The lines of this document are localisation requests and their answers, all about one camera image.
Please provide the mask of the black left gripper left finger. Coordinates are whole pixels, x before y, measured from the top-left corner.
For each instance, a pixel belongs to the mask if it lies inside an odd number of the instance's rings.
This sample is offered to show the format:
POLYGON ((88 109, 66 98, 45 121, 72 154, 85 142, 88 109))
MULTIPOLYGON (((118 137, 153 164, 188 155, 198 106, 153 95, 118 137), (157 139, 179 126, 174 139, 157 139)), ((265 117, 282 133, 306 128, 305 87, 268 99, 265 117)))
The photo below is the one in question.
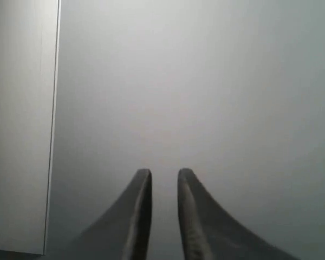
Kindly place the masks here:
POLYGON ((152 222, 152 173, 137 170, 117 201, 75 243, 73 259, 146 259, 152 222))

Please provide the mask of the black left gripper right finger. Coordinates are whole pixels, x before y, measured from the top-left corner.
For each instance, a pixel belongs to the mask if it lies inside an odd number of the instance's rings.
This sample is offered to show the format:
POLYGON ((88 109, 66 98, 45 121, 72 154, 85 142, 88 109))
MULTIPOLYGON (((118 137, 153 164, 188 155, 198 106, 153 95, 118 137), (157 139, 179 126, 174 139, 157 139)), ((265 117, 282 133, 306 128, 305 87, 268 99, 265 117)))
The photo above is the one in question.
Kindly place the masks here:
POLYGON ((178 172, 178 219, 185 259, 295 259, 233 218, 190 168, 178 172))

